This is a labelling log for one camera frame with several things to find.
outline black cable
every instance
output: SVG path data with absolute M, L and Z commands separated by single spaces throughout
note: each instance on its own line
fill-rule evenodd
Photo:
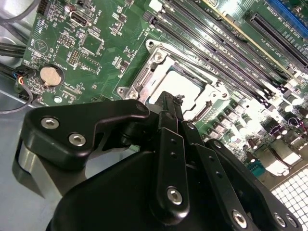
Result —
M 0 115 L 11 114 L 11 113 L 19 112 L 19 111 L 25 109 L 26 107 L 28 107 L 28 105 L 32 103 L 32 101 L 33 101 L 33 94 L 32 94 L 32 92 L 31 92 L 30 88 L 29 88 L 27 85 L 25 85 L 25 84 L 22 84 L 21 86 L 22 86 L 22 88 L 25 89 L 25 91 L 28 93 L 28 95 L 29 95 L 29 100 L 28 100 L 24 105 L 22 105 L 21 107 L 18 107 L 18 108 L 16 108 L 16 109 L 7 110 L 7 111 L 0 111 Z
M 14 58 L 23 58 L 24 53 L 16 52 L 16 51 L 6 51 L 6 50 L 0 49 L 0 55 L 14 57 Z
M 22 51 L 22 52 L 25 52 L 26 47 L 0 42 L 0 49 L 4 49 L 4 50 L 8 50 L 8 51 Z
M 0 71 L 12 75 L 15 70 L 5 64 L 0 63 Z
M 21 14 L 15 16 L 13 18 L 0 19 L 0 25 L 15 23 L 15 22 L 18 22 L 18 21 L 22 20 L 23 18 L 27 17 L 37 7 L 37 5 L 40 3 L 40 1 L 41 0 L 33 0 L 33 2 L 28 6 L 27 9 L 25 9 L 24 12 L 22 12 Z
M 9 78 L 11 80 L 16 81 L 16 79 L 12 75 L 10 75 L 10 74 L 8 74 L 6 72 L 3 72 L 3 71 L 0 71 L 0 76 L 4 76 L 4 77 L 7 77 L 7 78 Z
M 2 25 L 10 34 L 12 34 L 15 38 L 17 38 L 19 41 L 21 41 L 24 44 L 28 43 L 28 38 L 23 35 L 18 29 L 16 29 L 13 25 L 11 24 L 3 24 Z

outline capacitor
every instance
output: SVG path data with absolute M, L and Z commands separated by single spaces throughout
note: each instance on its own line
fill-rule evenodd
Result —
M 281 139 L 281 134 L 280 134 L 279 132 L 274 133 L 273 136 L 274 136 L 277 140 Z
M 69 5 L 65 5 L 64 6 L 64 11 L 66 13 L 71 13 L 72 11 L 75 11 L 75 10 L 76 10 L 76 6 L 75 5 L 69 4 Z
M 230 132 L 228 134 L 228 137 L 229 137 L 231 142 L 235 142 L 237 140 L 237 137 L 236 137 L 236 135 L 233 132 Z
M 254 121 L 249 116 L 245 117 L 244 121 L 247 124 L 247 126 L 249 126 L 249 127 L 252 127 L 254 125 Z
M 248 140 L 248 144 L 253 150 L 258 148 L 257 144 L 252 139 Z
M 247 159 L 248 159 L 251 163 L 253 163 L 253 162 L 255 162 L 255 161 L 257 160 L 257 158 L 256 158 L 254 155 L 251 154 L 251 152 L 246 152 L 246 156 L 247 156 Z
M 294 95 L 290 95 L 287 100 L 290 102 L 292 105 L 300 105 L 303 103 L 303 99 L 295 97 Z
M 246 135 L 247 133 L 247 129 L 242 124 L 236 125 L 236 129 L 239 131 L 241 135 Z
M 293 110 L 293 107 L 292 105 L 286 103 L 286 102 L 283 102 L 282 104 L 280 104 L 280 107 L 285 111 L 285 112 L 290 112 Z
M 285 134 L 288 133 L 288 130 L 285 129 L 285 127 L 281 127 L 281 128 L 279 129 L 279 132 L 280 132 L 282 135 L 285 135 Z
M 298 108 L 298 112 L 304 117 L 304 118 L 308 118 L 308 110 L 306 110 L 303 107 L 299 107 Z

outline blue slot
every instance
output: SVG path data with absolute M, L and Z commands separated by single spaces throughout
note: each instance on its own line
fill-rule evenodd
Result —
M 308 29 L 305 27 L 279 0 L 267 0 L 268 4 L 283 17 L 305 39 L 308 38 Z

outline pcie slot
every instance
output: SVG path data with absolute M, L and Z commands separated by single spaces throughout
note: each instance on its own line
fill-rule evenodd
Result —
M 192 51 L 193 53 L 197 54 L 200 60 L 202 60 L 204 63 L 214 67 L 216 70 L 220 72 L 220 74 L 223 76 L 222 80 L 223 82 L 227 82 L 229 85 L 233 86 L 233 88 L 240 89 L 242 92 L 247 94 L 248 96 L 257 99 L 260 103 L 264 103 L 264 100 L 260 95 L 253 92 L 247 85 L 245 85 L 243 82 L 237 79 L 237 77 L 231 75 L 228 73 L 227 70 L 225 70 L 223 67 L 220 66 L 219 63 L 217 63 L 215 60 L 211 59 L 208 55 L 206 55 L 204 52 L 200 52 L 194 45 L 188 44 L 183 37 L 176 32 L 174 29 L 167 27 L 165 24 L 161 23 L 160 21 L 157 21 L 155 23 L 155 27 L 159 30 L 161 30 L 166 35 L 169 35 L 177 41 L 179 44 L 181 44 L 183 47 L 185 47 L 187 50 Z
M 293 28 L 295 28 L 303 38 L 308 38 L 307 27 L 305 27 L 279 0 L 266 0 L 266 2 Z
M 263 17 L 256 13 L 248 22 L 254 29 L 267 37 L 268 42 L 272 44 L 273 47 L 277 48 L 288 60 L 297 66 L 298 69 L 308 73 L 308 60 Z
M 240 50 L 234 48 L 234 44 L 230 42 L 228 39 L 225 39 L 223 35 L 218 33 L 217 31 L 213 30 L 211 27 L 204 25 L 200 19 L 194 16 L 194 14 L 189 11 L 188 9 L 183 8 L 181 5 L 177 4 L 176 2 L 171 2 L 169 5 L 176 10 L 176 12 L 179 12 L 185 18 L 189 19 L 191 22 L 193 22 L 196 26 L 198 26 L 200 29 L 202 29 L 204 32 L 206 32 L 213 40 L 215 40 L 216 43 L 218 43 L 220 46 L 224 47 L 228 50 L 229 53 L 231 53 L 236 59 L 240 60 L 242 63 L 244 63 L 249 69 L 251 69 L 253 72 L 255 72 L 259 77 L 261 77 L 264 81 L 269 81 L 272 83 L 272 78 L 268 76 L 268 74 L 255 62 L 247 59 L 245 57 L 245 54 Z
M 182 3 L 178 0 L 176 0 L 177 4 L 182 5 Z M 254 56 L 254 58 L 256 60 L 258 60 L 264 67 L 266 67 L 268 70 L 272 71 L 273 73 L 275 73 L 278 77 L 280 77 L 283 80 L 288 80 L 289 78 L 286 77 L 284 74 L 282 74 L 281 72 L 279 72 L 278 70 L 276 70 L 273 66 L 271 66 L 269 63 L 267 63 L 266 60 L 264 60 L 262 57 L 259 56 L 259 54 L 253 49 L 251 48 L 248 44 L 246 44 L 245 42 L 241 41 L 240 39 L 238 39 L 233 33 L 231 33 L 226 26 L 220 22 L 217 21 L 215 18 L 213 18 L 211 15 L 207 14 L 198 4 L 196 4 L 194 1 L 187 1 L 188 4 L 190 4 L 192 7 L 194 7 L 195 10 L 197 10 L 199 13 L 201 13 L 208 21 L 210 21 L 211 23 L 213 23 L 215 26 L 217 26 L 218 28 L 220 28 L 220 30 L 225 33 L 229 38 L 232 38 L 234 41 L 236 41 L 239 45 L 241 45 L 246 51 L 248 51 L 250 54 L 252 54 Z M 200 19 L 200 22 L 203 25 L 206 25 L 202 19 Z
M 271 94 L 273 94 L 273 92 L 270 89 L 268 89 L 263 84 L 258 83 L 255 79 L 251 78 L 249 76 L 250 73 L 248 73 L 246 70 L 243 70 L 242 67 L 240 67 L 237 63 L 234 63 L 221 50 L 213 47 L 213 45 L 210 42 L 208 42 L 203 37 L 198 35 L 191 28 L 189 28 L 189 25 L 187 25 L 184 21 L 177 19 L 170 14 L 169 15 L 165 14 L 164 19 L 166 19 L 168 22 L 172 23 L 173 25 L 176 25 L 178 28 L 180 28 L 182 31 L 184 31 L 187 35 L 189 35 L 191 38 L 193 38 L 199 44 L 202 44 L 202 46 L 204 46 L 211 53 L 217 55 L 219 57 L 219 59 L 223 63 L 225 63 L 230 70 L 232 70 L 235 73 L 239 72 L 246 79 L 246 81 L 250 82 L 256 89 L 262 91 L 267 99 L 271 98 Z

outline wire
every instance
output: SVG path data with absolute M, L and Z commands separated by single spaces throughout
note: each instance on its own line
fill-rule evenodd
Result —
M 17 51 L 7 51 L 0 49 L 0 55 L 2 56 L 8 56 L 8 57 L 14 57 L 14 58 L 23 58 L 24 53 L 23 52 L 17 52 Z
M 24 46 L 18 46 L 18 45 L 14 45 L 14 44 L 7 44 L 7 43 L 3 43 L 0 42 L 0 48 L 4 49 L 4 50 L 8 50 L 8 51 L 22 51 L 25 52 L 26 47 Z
M 298 127 L 299 122 L 295 117 L 292 117 L 292 118 L 288 119 L 288 125 L 291 126 L 291 127 Z
M 6 73 L 8 75 L 12 75 L 12 73 L 14 72 L 14 69 L 5 65 L 5 64 L 0 63 L 0 71 Z
M 15 16 L 13 18 L 0 19 L 0 25 L 15 23 L 15 22 L 18 22 L 18 21 L 22 20 L 23 18 L 27 17 L 37 7 L 37 5 L 40 3 L 40 1 L 41 0 L 33 0 L 33 2 L 28 6 L 27 9 L 25 9 L 24 12 L 22 12 L 21 14 Z
M 16 78 L 15 78 L 15 77 L 13 77 L 13 76 L 11 76 L 11 75 L 9 75 L 9 74 L 3 72 L 3 71 L 0 71 L 0 76 L 4 76 L 4 77 L 7 77 L 7 78 L 9 78 L 9 79 L 11 79 L 11 80 L 16 81 Z
M 2 25 L 10 34 L 12 34 L 15 38 L 17 38 L 19 41 L 21 41 L 24 44 L 28 43 L 28 38 L 23 35 L 18 29 L 16 29 L 13 25 L 10 24 L 3 24 Z
M 28 101 L 22 105 L 21 107 L 18 107 L 16 109 L 12 109 L 12 110 L 7 110 L 7 111 L 0 111 L 0 115 L 5 115 L 5 114 L 11 114 L 11 113 L 15 113 L 15 112 L 19 112 L 21 110 L 24 110 L 26 107 L 28 107 L 29 104 L 32 103 L 33 101 L 33 94 L 30 90 L 30 88 L 24 84 L 24 80 L 22 76 L 18 77 L 18 83 L 21 84 L 22 88 L 28 93 L 29 95 L 29 99 Z

